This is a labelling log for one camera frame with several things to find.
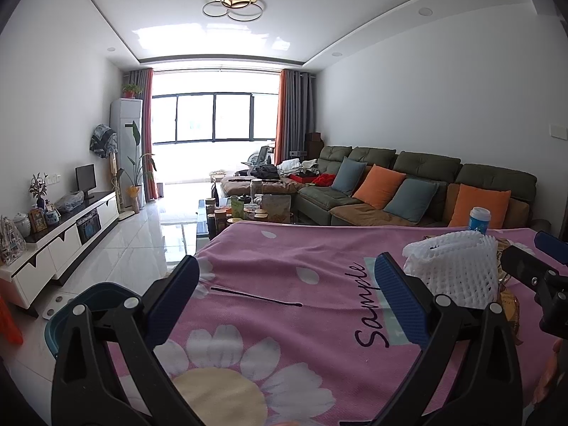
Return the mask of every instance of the picture frame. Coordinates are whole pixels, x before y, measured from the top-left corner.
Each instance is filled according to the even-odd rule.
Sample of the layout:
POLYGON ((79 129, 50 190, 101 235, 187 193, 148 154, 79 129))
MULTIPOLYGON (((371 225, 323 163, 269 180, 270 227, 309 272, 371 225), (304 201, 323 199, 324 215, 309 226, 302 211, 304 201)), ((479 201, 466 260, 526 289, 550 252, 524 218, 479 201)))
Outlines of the picture frame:
POLYGON ((28 213, 29 221, 32 225, 33 233, 38 233, 44 229, 47 229, 47 223, 43 215, 43 210, 41 208, 34 208, 28 213))
POLYGON ((61 217, 61 213, 59 213, 59 210, 55 208, 55 205, 53 203, 45 204, 45 212, 47 213, 48 211, 55 211, 58 214, 58 216, 61 217))

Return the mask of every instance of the pink blanket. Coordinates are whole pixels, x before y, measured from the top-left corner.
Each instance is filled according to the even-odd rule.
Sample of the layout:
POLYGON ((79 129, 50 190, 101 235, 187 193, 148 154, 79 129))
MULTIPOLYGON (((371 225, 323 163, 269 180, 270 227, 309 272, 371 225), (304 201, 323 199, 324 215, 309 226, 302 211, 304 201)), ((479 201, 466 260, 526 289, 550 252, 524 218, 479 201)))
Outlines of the pink blanket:
MULTIPOLYGON (((452 230, 238 223, 199 252, 200 285, 155 354, 207 426, 370 420, 419 354, 374 281, 375 258, 388 251, 402 266, 405 245, 452 230)), ((536 250, 534 231, 489 234, 531 248, 566 274, 536 250)), ((514 279, 508 286, 520 301, 529 399, 555 338, 539 330, 533 293, 514 279)), ((447 396, 463 348, 431 408, 447 396)), ((124 362, 115 361, 132 404, 145 410, 124 362)))

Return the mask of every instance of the curtain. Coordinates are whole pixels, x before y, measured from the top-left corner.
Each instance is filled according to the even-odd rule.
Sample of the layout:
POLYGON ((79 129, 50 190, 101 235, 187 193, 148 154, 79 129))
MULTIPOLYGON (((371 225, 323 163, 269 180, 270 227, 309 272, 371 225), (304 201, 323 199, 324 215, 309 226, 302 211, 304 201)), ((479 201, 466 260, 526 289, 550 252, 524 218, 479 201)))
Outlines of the curtain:
POLYGON ((310 73, 282 70, 274 149, 276 165, 288 160, 291 151, 306 150, 306 133, 312 133, 314 126, 313 79, 310 73))
MULTIPOLYGON (((142 93, 136 95, 142 102, 142 154, 152 153, 152 78, 153 69, 132 70, 129 73, 128 83, 137 84, 142 93)), ((158 198, 158 191, 155 187, 152 164, 144 159, 144 196, 146 202, 158 198)))

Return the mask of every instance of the green sofa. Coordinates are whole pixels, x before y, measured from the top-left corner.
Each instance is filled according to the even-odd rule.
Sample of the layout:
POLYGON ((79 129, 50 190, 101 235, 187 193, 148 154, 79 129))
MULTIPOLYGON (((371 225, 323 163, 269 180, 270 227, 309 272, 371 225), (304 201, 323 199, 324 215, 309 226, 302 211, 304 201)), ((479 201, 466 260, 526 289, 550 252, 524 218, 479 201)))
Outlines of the green sofa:
POLYGON ((459 184, 465 184, 487 190, 511 190, 504 228, 528 226, 550 231, 548 221, 532 219, 537 180, 531 174, 487 165, 462 165, 459 158, 443 155, 413 152, 397 155, 393 149, 344 146, 326 146, 322 150, 318 160, 320 172, 337 174, 344 157, 367 163, 361 182, 373 165, 405 173, 408 178, 436 181, 438 191, 424 217, 414 224, 330 187, 306 186, 298 191, 294 200, 294 210, 300 219, 318 225, 445 227, 453 213, 459 184))

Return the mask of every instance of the potted plant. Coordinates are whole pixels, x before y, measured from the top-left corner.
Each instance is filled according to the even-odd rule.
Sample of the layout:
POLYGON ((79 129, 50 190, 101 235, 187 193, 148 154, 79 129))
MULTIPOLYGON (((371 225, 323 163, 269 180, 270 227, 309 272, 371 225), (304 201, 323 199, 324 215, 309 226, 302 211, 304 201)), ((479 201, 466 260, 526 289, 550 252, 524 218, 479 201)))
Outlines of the potted plant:
MULTIPOLYGON (((141 141, 140 130, 138 130, 138 126, 136 126, 136 122, 134 121, 132 122, 132 125, 127 125, 127 126, 132 127, 132 135, 134 136, 134 141, 136 143, 136 153, 138 153, 138 146, 140 146, 140 141, 141 141)), ((142 187, 143 174, 146 173, 147 176, 149 176, 150 180, 153 180, 152 172, 144 171, 144 164, 152 165, 154 171, 157 171, 155 168, 155 163, 154 159, 152 158, 152 155, 154 154, 150 153, 143 154, 136 161, 134 161, 129 157, 130 163, 132 163, 132 170, 133 170, 132 173, 134 174, 134 179, 132 179, 130 177, 130 174, 126 173, 123 168, 118 170, 116 174, 117 180, 120 180, 120 177, 123 175, 123 173, 126 173, 126 176, 130 179, 130 182, 132 183, 132 185, 127 189, 127 192, 129 194, 129 197, 132 199, 132 209, 134 210, 134 213, 140 213, 138 194, 140 193, 140 188, 142 187)))
POLYGON ((38 173, 37 176, 32 176, 32 183, 29 186, 29 193, 32 194, 32 196, 36 199, 38 208, 45 209, 45 200, 42 199, 42 195, 47 194, 47 182, 45 182, 45 180, 47 179, 47 174, 44 173, 43 177, 40 177, 39 175, 40 174, 38 173))
POLYGON ((129 83, 122 87, 122 92, 126 99, 134 99, 137 94, 142 92, 142 88, 140 88, 137 84, 129 83))

